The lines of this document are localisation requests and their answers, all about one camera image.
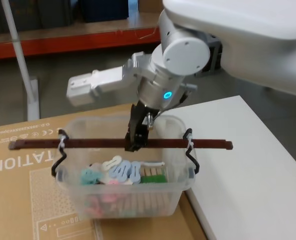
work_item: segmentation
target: clear plastic container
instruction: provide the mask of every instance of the clear plastic container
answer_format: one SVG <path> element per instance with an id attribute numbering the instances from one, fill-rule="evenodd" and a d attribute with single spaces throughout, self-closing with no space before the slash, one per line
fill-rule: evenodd
<path id="1" fill-rule="evenodd" d="M 128 116 L 84 117 L 75 119 L 64 130 L 70 138 L 124 138 L 128 122 Z M 149 138 L 181 139 L 185 130 L 179 119 L 160 116 L 155 122 L 154 130 L 150 131 Z M 179 148 L 142 148 L 137 152 L 126 152 L 122 148 L 65 149 L 67 158 L 57 168 L 57 180 L 69 191 L 75 208 L 82 217 L 102 219 L 169 216 L 174 213 L 182 191 L 189 189 L 195 180 L 195 165 L 185 156 L 185 151 L 186 149 Z M 162 172 L 167 182 L 81 185 L 83 169 L 93 163 L 109 161 L 116 155 L 130 162 L 165 162 Z"/>

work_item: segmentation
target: blue led light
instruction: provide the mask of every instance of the blue led light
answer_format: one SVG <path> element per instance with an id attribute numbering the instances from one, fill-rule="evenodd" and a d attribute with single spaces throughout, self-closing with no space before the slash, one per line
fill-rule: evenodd
<path id="1" fill-rule="evenodd" d="M 164 98 L 164 99 L 169 99 L 169 98 L 171 97 L 171 95 L 172 95 L 172 92 L 168 91 L 168 92 L 166 92 L 166 93 L 163 95 L 163 98 Z"/>

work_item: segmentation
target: white stand base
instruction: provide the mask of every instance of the white stand base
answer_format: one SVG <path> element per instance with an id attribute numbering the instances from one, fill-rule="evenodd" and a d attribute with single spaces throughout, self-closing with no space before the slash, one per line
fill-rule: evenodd
<path id="1" fill-rule="evenodd" d="M 34 102 L 29 102 L 28 104 L 28 121 L 38 120 L 40 119 L 40 106 L 39 106 L 39 88 L 38 88 L 38 80 L 33 79 L 31 80 L 33 94 L 35 96 Z"/>

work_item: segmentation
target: light blue plastic piece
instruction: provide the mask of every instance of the light blue plastic piece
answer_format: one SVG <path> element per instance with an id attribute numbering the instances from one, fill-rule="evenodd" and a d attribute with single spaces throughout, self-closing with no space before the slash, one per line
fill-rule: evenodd
<path id="1" fill-rule="evenodd" d="M 81 171 L 81 184 L 90 185 L 96 184 L 99 178 L 102 178 L 103 175 L 100 172 L 92 171 L 91 169 L 83 169 Z"/>
<path id="2" fill-rule="evenodd" d="M 119 183 L 124 183 L 131 173 L 131 163 L 128 160 L 123 160 L 117 167 L 116 172 L 118 172 L 117 181 Z"/>
<path id="3" fill-rule="evenodd" d="M 110 178 L 115 179 L 117 177 L 118 171 L 119 171 L 119 169 L 117 169 L 118 167 L 119 166 L 116 165 L 109 170 L 109 177 Z"/>
<path id="4" fill-rule="evenodd" d="M 133 182 L 133 184 L 140 183 L 140 180 L 141 180 L 140 167 L 141 167 L 141 163 L 138 161 L 133 161 L 131 163 L 130 181 Z"/>

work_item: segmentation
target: white zip tie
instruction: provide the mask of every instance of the white zip tie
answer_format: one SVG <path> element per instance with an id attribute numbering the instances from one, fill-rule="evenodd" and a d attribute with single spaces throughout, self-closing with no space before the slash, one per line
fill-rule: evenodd
<path id="1" fill-rule="evenodd" d="M 64 144 L 64 140 L 66 139 L 67 137 L 62 135 L 61 136 L 61 140 L 60 140 L 60 143 L 59 143 L 59 146 L 58 146 L 58 150 L 60 150 L 60 148 L 63 148 L 65 147 L 65 144 Z"/>
<path id="2" fill-rule="evenodd" d="M 161 161 L 161 162 L 141 161 L 140 163 L 141 163 L 142 166 L 145 166 L 145 167 L 162 167 L 162 166 L 165 166 L 165 163 L 163 161 Z"/>
<path id="3" fill-rule="evenodd" d="M 193 141 L 192 141 L 192 133 L 189 133 L 187 136 L 188 139 L 188 146 L 187 149 L 191 146 L 191 148 L 193 149 Z"/>

